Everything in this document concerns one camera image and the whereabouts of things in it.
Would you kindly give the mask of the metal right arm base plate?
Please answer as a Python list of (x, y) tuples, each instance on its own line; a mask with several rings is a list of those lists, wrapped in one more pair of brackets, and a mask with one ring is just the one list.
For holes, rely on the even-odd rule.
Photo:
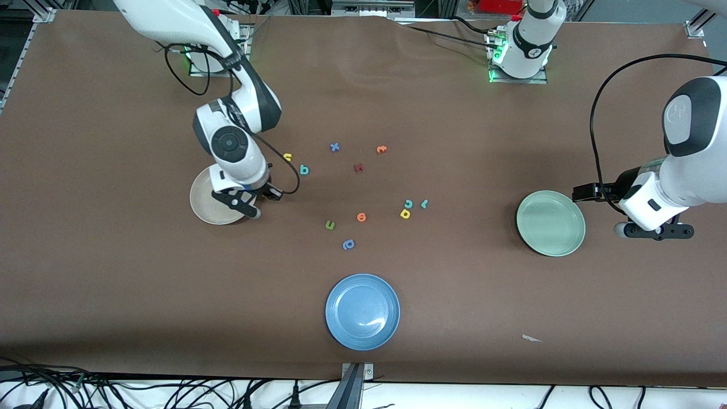
[[(225, 15), (220, 15), (220, 20), (249, 60), (252, 52), (252, 36), (255, 31), (255, 24), (240, 23), (227, 18)], [(210, 75), (210, 77), (224, 77), (226, 75), (221, 64), (211, 56), (190, 51), (187, 51), (185, 56), (189, 63), (190, 77), (207, 77), (207, 75)]]

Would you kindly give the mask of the brown table cover sheet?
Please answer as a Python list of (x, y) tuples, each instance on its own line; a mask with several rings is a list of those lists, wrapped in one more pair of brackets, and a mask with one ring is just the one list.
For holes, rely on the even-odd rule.
[[(228, 226), (189, 202), (213, 163), (193, 113), (228, 80), (192, 95), (116, 11), (39, 26), (0, 115), (0, 356), (140, 374), (333, 379), (368, 361), (385, 381), (727, 386), (727, 205), (684, 212), (694, 237), (658, 243), (618, 238), (617, 212), (581, 203), (585, 239), (563, 258), (516, 227), (528, 194), (596, 179), (589, 113), (613, 70), (707, 53), (681, 25), (566, 24), (546, 85), (511, 85), (489, 82), (478, 47), (380, 16), (260, 22), (253, 65), (283, 107), (264, 137), (310, 173)], [(402, 309), (392, 339), (363, 352), (325, 323), (332, 288), (361, 273)]]

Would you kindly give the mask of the aluminium side rail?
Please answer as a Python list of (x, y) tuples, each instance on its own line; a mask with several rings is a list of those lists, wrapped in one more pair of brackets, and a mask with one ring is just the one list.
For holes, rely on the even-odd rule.
[(0, 115), (7, 106), (39, 26), (41, 23), (25, 20), (0, 22), (0, 28), (11, 28), (10, 35), (0, 34)]

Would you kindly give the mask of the red box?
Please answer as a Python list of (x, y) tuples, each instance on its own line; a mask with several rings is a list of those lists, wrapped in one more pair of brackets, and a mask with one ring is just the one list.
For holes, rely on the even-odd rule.
[(525, 0), (477, 0), (477, 9), (494, 15), (516, 15)]

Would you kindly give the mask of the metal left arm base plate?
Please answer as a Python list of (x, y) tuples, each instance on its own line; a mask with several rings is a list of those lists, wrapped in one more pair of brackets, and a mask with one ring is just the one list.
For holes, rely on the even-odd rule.
[(509, 34), (505, 26), (488, 30), (484, 35), (488, 45), (488, 78), (490, 83), (502, 82), (520, 85), (545, 85), (547, 74), (545, 64), (552, 47), (545, 49), (545, 54), (537, 58), (527, 58), (516, 45), (509, 43)]

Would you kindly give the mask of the green plate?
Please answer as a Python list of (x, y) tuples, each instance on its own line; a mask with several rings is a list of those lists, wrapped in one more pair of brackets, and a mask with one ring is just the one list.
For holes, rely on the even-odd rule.
[(574, 253), (586, 233), (579, 207), (569, 197), (550, 190), (533, 192), (520, 202), (516, 225), (530, 249), (553, 258)]

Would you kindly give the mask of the beige plate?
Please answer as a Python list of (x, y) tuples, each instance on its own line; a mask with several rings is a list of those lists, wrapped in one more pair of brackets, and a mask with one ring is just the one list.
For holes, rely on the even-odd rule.
[(193, 181), (189, 194), (190, 207), (200, 220), (219, 226), (236, 223), (245, 217), (213, 198), (212, 193), (210, 171), (205, 169)]

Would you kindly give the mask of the blue plate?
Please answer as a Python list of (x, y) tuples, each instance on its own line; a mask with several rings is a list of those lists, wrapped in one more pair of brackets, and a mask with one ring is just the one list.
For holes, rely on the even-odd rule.
[(353, 274), (332, 288), (325, 303), (325, 323), (343, 347), (372, 351), (397, 332), (400, 301), (393, 287), (379, 276)]

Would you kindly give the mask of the aluminium frame strut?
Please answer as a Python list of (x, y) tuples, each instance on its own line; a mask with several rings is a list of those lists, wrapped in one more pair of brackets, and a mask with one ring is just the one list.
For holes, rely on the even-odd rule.
[(373, 362), (343, 363), (342, 378), (325, 409), (361, 409), (364, 383), (373, 379)]

